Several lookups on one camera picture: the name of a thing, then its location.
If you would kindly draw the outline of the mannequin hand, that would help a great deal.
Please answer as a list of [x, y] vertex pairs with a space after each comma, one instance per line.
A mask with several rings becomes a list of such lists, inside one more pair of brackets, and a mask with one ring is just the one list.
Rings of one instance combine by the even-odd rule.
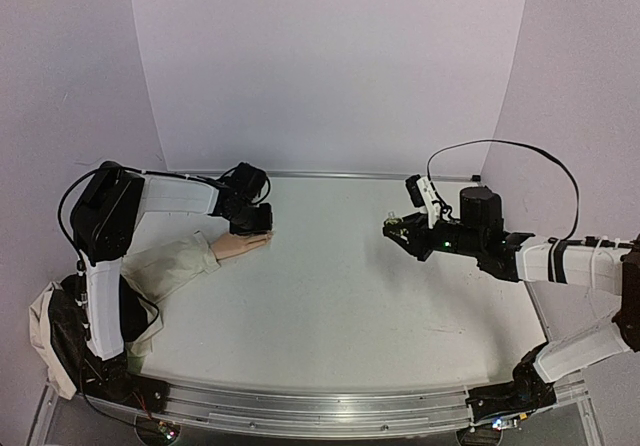
[[266, 246], [272, 239], [272, 233], [238, 236], [224, 234], [210, 245], [210, 250], [218, 262], [244, 255]]

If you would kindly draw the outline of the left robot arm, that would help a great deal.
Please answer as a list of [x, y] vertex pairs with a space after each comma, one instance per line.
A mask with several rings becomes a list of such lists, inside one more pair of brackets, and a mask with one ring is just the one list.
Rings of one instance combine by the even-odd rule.
[[120, 327], [124, 257], [147, 213], [184, 213], [226, 220], [233, 234], [273, 227], [268, 174], [241, 162], [219, 178], [149, 171], [106, 161], [79, 178], [84, 190], [70, 219], [59, 224], [75, 250], [75, 300], [84, 312], [87, 346], [101, 361], [125, 350]]

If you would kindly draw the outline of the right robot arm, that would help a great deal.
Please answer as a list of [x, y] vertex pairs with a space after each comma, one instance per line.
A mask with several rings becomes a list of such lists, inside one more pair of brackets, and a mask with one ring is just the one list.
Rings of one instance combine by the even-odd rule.
[[407, 190], [416, 212], [387, 218], [383, 234], [419, 261], [434, 252], [475, 259], [479, 270], [507, 282], [547, 282], [603, 291], [620, 299], [618, 311], [586, 330], [530, 352], [513, 372], [523, 393], [612, 356], [639, 350], [639, 242], [588, 236], [551, 239], [504, 228], [500, 196], [485, 186], [459, 193], [460, 216], [433, 186], [415, 176]]

